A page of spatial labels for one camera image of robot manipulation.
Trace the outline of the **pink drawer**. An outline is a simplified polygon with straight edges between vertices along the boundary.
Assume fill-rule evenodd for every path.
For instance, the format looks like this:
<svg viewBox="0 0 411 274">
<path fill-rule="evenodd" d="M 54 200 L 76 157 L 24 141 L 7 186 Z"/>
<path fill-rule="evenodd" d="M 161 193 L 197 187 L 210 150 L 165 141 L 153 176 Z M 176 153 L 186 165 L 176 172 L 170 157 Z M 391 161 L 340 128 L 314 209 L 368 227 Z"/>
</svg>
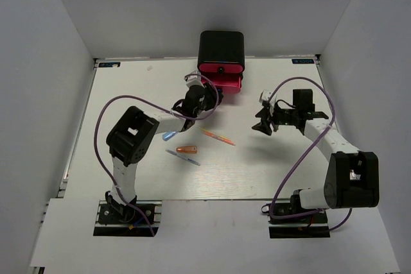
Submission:
<svg viewBox="0 0 411 274">
<path fill-rule="evenodd" d="M 208 80 L 213 82 L 216 88 L 222 89 L 224 94 L 237 94 L 241 91 L 242 74 L 203 74 L 201 79 L 205 83 Z"/>
<path fill-rule="evenodd" d="M 240 74 L 244 71 L 244 67 L 237 63 L 202 63 L 198 69 L 202 73 L 216 73 L 216 74 Z"/>
</svg>

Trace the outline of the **pink top drawer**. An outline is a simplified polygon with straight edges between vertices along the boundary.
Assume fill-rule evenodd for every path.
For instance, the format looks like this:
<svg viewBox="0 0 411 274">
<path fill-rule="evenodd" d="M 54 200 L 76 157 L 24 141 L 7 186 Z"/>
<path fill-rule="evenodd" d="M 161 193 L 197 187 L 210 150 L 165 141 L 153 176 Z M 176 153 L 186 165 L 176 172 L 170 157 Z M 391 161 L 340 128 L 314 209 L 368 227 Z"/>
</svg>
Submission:
<svg viewBox="0 0 411 274">
<path fill-rule="evenodd" d="M 202 63 L 198 69 L 202 73 L 216 73 L 216 74 L 240 74 L 244 71 L 244 67 L 237 63 Z"/>
</svg>

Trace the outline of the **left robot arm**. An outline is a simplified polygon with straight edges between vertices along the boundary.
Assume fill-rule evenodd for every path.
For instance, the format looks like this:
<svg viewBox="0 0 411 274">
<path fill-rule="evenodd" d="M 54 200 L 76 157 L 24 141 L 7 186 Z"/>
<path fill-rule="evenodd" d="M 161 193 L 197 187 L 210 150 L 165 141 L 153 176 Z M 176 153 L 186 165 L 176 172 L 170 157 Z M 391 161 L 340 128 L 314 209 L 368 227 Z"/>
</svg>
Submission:
<svg viewBox="0 0 411 274">
<path fill-rule="evenodd" d="M 112 186 L 105 198 L 120 221 L 128 222 L 136 214 L 136 169 L 153 137 L 160 133 L 187 131 L 202 112 L 212 110 L 221 103 L 222 98 L 221 88 L 214 89 L 205 83 L 190 86 L 185 98 L 178 100 L 171 111 L 150 114 L 135 106 L 125 111 L 106 138 L 117 184 Z"/>
</svg>

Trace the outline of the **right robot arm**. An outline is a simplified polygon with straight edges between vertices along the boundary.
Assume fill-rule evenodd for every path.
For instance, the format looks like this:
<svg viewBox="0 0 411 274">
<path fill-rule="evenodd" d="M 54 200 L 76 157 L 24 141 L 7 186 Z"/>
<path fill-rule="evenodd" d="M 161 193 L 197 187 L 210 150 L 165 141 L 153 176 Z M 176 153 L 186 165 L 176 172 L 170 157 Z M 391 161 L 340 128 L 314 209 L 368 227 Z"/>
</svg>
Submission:
<svg viewBox="0 0 411 274">
<path fill-rule="evenodd" d="M 333 126 L 329 117 L 315 109 L 310 89 L 293 90 L 293 103 L 281 108 L 269 90 L 259 98 L 263 108 L 256 114 L 260 122 L 253 130 L 271 135 L 280 126 L 294 126 L 312 141 L 328 162 L 324 184 L 318 188 L 298 189 L 286 210 L 272 204 L 274 219 L 306 221 L 326 209 L 376 207 L 380 200 L 379 162 L 375 153 L 361 151 L 350 144 Z"/>
</svg>

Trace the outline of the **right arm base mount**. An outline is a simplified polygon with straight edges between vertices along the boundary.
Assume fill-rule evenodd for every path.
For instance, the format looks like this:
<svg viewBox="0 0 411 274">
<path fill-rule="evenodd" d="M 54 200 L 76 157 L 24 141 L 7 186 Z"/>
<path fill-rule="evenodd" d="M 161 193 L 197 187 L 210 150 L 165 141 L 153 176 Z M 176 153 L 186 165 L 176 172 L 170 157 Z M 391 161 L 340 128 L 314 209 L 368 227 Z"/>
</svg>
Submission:
<svg viewBox="0 0 411 274">
<path fill-rule="evenodd" d="M 288 200 L 264 204 L 261 213 L 268 217 L 271 239 L 329 238 L 327 208 L 321 189 L 298 189 Z"/>
</svg>

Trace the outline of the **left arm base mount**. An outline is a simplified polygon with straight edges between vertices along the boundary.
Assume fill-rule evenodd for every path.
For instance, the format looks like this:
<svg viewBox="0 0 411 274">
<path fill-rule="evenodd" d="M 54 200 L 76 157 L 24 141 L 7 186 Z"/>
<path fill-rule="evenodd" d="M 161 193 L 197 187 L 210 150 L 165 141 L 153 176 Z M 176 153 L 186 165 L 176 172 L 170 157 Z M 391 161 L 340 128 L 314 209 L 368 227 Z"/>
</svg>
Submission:
<svg viewBox="0 0 411 274">
<path fill-rule="evenodd" d="M 105 193 L 105 200 L 100 201 L 94 224 L 93 236 L 97 237 L 153 237 L 161 223 L 161 201 L 132 200 L 147 217 L 129 207 L 116 202 L 110 192 Z"/>
</svg>

